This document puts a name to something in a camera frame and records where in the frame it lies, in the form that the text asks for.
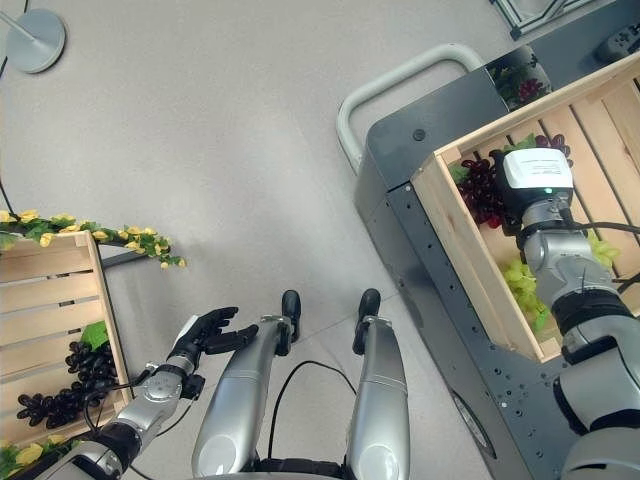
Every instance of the black cable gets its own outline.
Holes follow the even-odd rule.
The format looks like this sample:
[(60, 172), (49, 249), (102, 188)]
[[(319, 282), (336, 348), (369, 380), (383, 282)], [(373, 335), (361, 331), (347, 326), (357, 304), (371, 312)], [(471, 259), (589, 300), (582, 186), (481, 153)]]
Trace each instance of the black cable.
[(271, 456), (271, 454), (273, 453), (273, 434), (276, 430), (276, 418), (278, 417), (278, 409), (280, 408), (280, 401), (282, 400), (284, 391), (287, 389), (287, 385), (289, 385), (289, 382), (291, 381), (295, 373), (305, 365), (318, 365), (319, 367), (324, 367), (340, 374), (340, 376), (344, 378), (344, 380), (349, 385), (349, 388), (351, 389), (353, 394), (356, 395), (356, 389), (353, 387), (353, 385), (351, 384), (347, 376), (337, 368), (331, 367), (322, 362), (316, 362), (315, 360), (305, 360), (304, 362), (300, 362), (298, 365), (296, 365), (293, 368), (293, 370), (291, 370), (291, 373), (289, 374), (287, 379), (284, 381), (284, 385), (282, 385), (282, 388), (280, 389), (280, 393), (278, 393), (278, 398), (276, 399), (276, 405), (275, 407), (273, 407), (273, 415), (271, 416), (271, 430), (269, 431), (269, 450), (268, 450), (267, 458), (273, 458)]
[(142, 478), (144, 478), (144, 480), (155, 480), (155, 478), (150, 477), (149, 475), (145, 475), (144, 473), (142, 473), (140, 470), (138, 470), (136, 467), (134, 467), (133, 465), (129, 465), (129, 468), (131, 470), (133, 470), (134, 472), (136, 472), (138, 475), (140, 475)]
[(4, 197), (4, 203), (7, 204), (7, 210), (9, 210), (9, 213), (11, 215), (13, 215), (14, 217), (16, 216), (16, 212), (13, 211), (13, 208), (11, 207), (11, 203), (9, 203), (9, 197), (7, 196), (7, 192), (4, 191), (4, 186), (2, 185), (2, 180), (0, 179), (0, 190), (2, 191), (2, 196)]
[(618, 293), (624, 293), (631, 285), (640, 282), (640, 272), (636, 273), (633, 277), (622, 280), (618, 287)]
[(178, 420), (176, 420), (175, 422), (173, 422), (171, 424), (171, 426), (165, 428), (163, 431), (161, 431), (160, 433), (158, 433), (156, 435), (156, 437), (159, 437), (160, 435), (164, 435), (165, 433), (167, 433), (169, 430), (171, 430), (173, 427), (175, 427), (177, 424), (180, 423), (180, 421), (187, 415), (187, 413), (189, 413), (189, 410), (191, 410), (191, 405), (193, 405), (193, 402), (191, 402), (187, 408), (184, 410), (184, 412), (182, 412), (182, 415), (180, 415), (180, 417), (178, 418)]

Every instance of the yellow flower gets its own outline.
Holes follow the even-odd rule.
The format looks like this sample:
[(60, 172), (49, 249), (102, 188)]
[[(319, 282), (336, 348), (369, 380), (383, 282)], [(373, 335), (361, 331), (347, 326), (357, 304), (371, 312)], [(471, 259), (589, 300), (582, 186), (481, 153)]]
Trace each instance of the yellow flower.
[(31, 220), (35, 220), (38, 218), (37, 210), (25, 210), (24, 212), (18, 215), (20, 217), (20, 221), (22, 223), (29, 223)]
[(59, 443), (63, 443), (67, 440), (67, 437), (64, 435), (49, 435), (47, 438), (53, 445), (58, 445)]
[(104, 233), (102, 230), (96, 230), (95, 232), (93, 232), (91, 235), (93, 235), (93, 238), (95, 238), (96, 240), (99, 241), (103, 241), (106, 240), (107, 238), (109, 238), (109, 235), (107, 235), (106, 233)]
[(53, 217), (51, 217), (51, 220), (54, 222), (59, 220), (67, 220), (68, 222), (75, 222), (76, 217), (74, 217), (73, 215), (69, 215), (68, 213), (61, 213), (59, 215), (54, 215)]
[(6, 210), (0, 210), (0, 223), (11, 223), (15, 221), (16, 219), (9, 215), (9, 212)]
[(40, 237), (40, 246), (48, 247), (49, 244), (51, 243), (51, 240), (53, 240), (53, 233), (51, 232), (43, 233), (42, 236)]
[(16, 463), (20, 465), (29, 465), (35, 462), (42, 455), (42, 447), (37, 443), (32, 443), (27, 448), (23, 448), (16, 455)]
[(64, 227), (62, 230), (60, 230), (59, 233), (69, 233), (69, 232), (79, 232), (79, 231), (80, 231), (80, 225), (76, 223), (74, 225), (69, 225), (68, 227)]

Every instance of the grape bunch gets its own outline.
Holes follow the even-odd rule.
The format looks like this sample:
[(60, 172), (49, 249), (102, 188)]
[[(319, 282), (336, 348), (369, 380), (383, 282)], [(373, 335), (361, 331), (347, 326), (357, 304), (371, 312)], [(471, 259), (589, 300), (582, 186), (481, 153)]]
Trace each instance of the grape bunch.
[[(71, 342), (71, 355), (65, 358), (69, 366), (69, 373), (77, 373), (78, 380), (70, 388), (61, 389), (55, 396), (43, 396), (36, 393), (33, 396), (22, 394), (18, 403), (25, 407), (16, 415), (18, 418), (29, 418), (29, 425), (35, 427), (45, 417), (45, 426), (49, 429), (58, 428), (71, 423), (78, 418), (78, 413), (84, 407), (85, 397), (96, 390), (106, 390), (116, 384), (117, 372), (109, 342), (102, 344), (95, 351), (85, 342)], [(96, 395), (89, 403), (97, 407), (106, 393)]]
[(559, 133), (555, 135), (551, 141), (544, 135), (538, 135), (536, 137), (536, 147), (539, 148), (554, 148), (556, 150), (560, 150), (565, 157), (567, 157), (567, 163), (570, 167), (573, 166), (573, 160), (569, 159), (569, 155), (571, 155), (571, 147), (564, 143), (564, 135)]
[(536, 277), (531, 273), (529, 265), (523, 264), (520, 259), (514, 260), (502, 275), (522, 313), (533, 317), (533, 331), (542, 330), (550, 312), (536, 295)]
[(525, 80), (520, 84), (518, 88), (518, 99), (522, 103), (528, 102), (530, 99), (536, 98), (540, 89), (542, 88), (542, 82), (535, 78)]
[(458, 191), (476, 224), (487, 222), (491, 228), (502, 224), (504, 203), (496, 187), (496, 167), (489, 160), (463, 160), (469, 169), (467, 177), (458, 184)]

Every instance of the gray floor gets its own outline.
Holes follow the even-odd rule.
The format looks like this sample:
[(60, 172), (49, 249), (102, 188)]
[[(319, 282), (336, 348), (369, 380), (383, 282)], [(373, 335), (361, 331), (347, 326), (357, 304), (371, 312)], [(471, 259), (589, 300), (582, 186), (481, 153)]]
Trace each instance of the gray floor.
[[(357, 381), (354, 315), (375, 286), (409, 379), (413, 478), (488, 478), (355, 212), (355, 177), (333, 122), (350, 91), (429, 47), (466, 43), (487, 60), (512, 49), (495, 8), (485, 0), (34, 0), (32, 8), (45, 4), (68, 26), (62, 59), (37, 76), (8, 68), (0, 81), (1, 173), (14, 207), (150, 225), (190, 262), (109, 272), (130, 369), (162, 358), (192, 313), (238, 305), (240, 327), (276, 313), (282, 291), (296, 288), (304, 336), (276, 359), (272, 393), (307, 358)], [(17, 15), (21, 2), (0, 7)], [(457, 74), (435, 68), (363, 108), (360, 134)], [(225, 359), (203, 362), (205, 395), (139, 459), (141, 469), (189, 475)], [(339, 461), (352, 406), (339, 378), (301, 372), (283, 403), (276, 454)], [(262, 437), (260, 453), (265, 446)]]

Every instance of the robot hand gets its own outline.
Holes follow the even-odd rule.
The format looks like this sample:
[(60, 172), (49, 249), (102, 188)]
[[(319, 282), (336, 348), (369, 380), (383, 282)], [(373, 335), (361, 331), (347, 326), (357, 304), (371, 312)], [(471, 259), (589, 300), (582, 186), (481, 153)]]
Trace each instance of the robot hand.
[(592, 227), (571, 218), (573, 181), (566, 158), (544, 148), (491, 156), (505, 205), (503, 231), (517, 236), (571, 365), (553, 390), (569, 426), (584, 436), (570, 452), (563, 478), (637, 478), (640, 322), (593, 257), (585, 235)]
[(222, 333), (237, 307), (192, 316), (178, 335), (165, 363), (146, 371), (139, 395), (88, 441), (44, 471), (38, 479), (119, 478), (171, 417), (180, 398), (197, 399), (204, 378), (195, 375), (200, 355), (243, 348), (258, 327)]

